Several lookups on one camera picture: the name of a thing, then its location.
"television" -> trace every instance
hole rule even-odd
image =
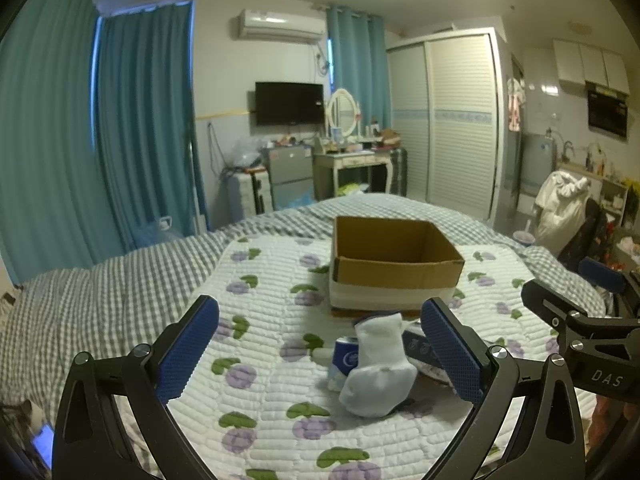
[[[310,83],[257,82],[255,123],[324,123],[324,88]]]

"blue rubber grip pad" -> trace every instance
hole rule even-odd
[[[420,327],[458,396],[478,404],[484,396],[481,388],[480,365],[466,349],[444,314],[431,300],[425,301],[422,305]]]
[[[600,262],[590,258],[583,259],[578,264],[578,274],[588,282],[606,288],[609,292],[624,294],[626,288],[624,276]]]
[[[220,308],[207,298],[159,364],[156,396],[166,405],[182,395],[191,374],[218,328]]]

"sliding wardrobe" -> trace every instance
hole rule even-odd
[[[387,53],[407,196],[489,224],[514,211],[517,190],[502,177],[511,71],[502,38],[493,28],[458,30],[405,40]]]

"white sock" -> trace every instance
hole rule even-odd
[[[404,355],[402,315],[370,317],[355,329],[358,366],[349,373],[338,399],[357,416],[388,415],[408,397],[418,373]]]

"wall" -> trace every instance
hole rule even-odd
[[[450,22],[432,23],[431,25],[421,25],[420,27],[410,28],[406,32],[408,38],[416,38],[417,36],[428,36],[434,34],[444,28],[454,27],[456,29],[464,28],[483,28],[493,27],[501,38],[509,45],[511,54],[523,62],[522,48],[518,43],[516,36],[510,28],[504,23],[501,16],[485,16],[482,18],[461,18],[459,20],[451,20]]]
[[[553,49],[526,48],[524,50],[524,71],[527,81],[527,131],[544,134],[551,127],[554,132],[570,140],[575,147],[575,155],[568,155],[584,164],[586,147],[590,142],[598,142],[607,155],[607,160],[615,164],[616,171],[636,180],[640,179],[640,73],[628,72],[631,96],[629,98],[628,139],[626,141],[593,132],[588,125],[587,99],[583,92],[567,92],[558,81],[556,56]],[[542,92],[540,85],[558,86],[559,96],[549,96]],[[555,135],[559,151],[562,141]]]
[[[195,0],[193,31],[193,98],[198,156],[204,181],[207,212],[212,228],[231,222],[220,172],[231,163],[236,146],[258,144],[265,137],[288,134],[284,126],[256,127],[246,112],[254,108],[256,81],[322,83],[330,97],[328,76],[316,69],[318,47],[279,41],[238,40],[238,15],[243,9],[288,12],[325,19],[310,2],[299,0]],[[390,43],[399,36],[387,32]],[[320,45],[326,53],[326,41]],[[218,118],[202,118],[225,114]],[[290,132],[310,138],[315,126],[294,126]]]

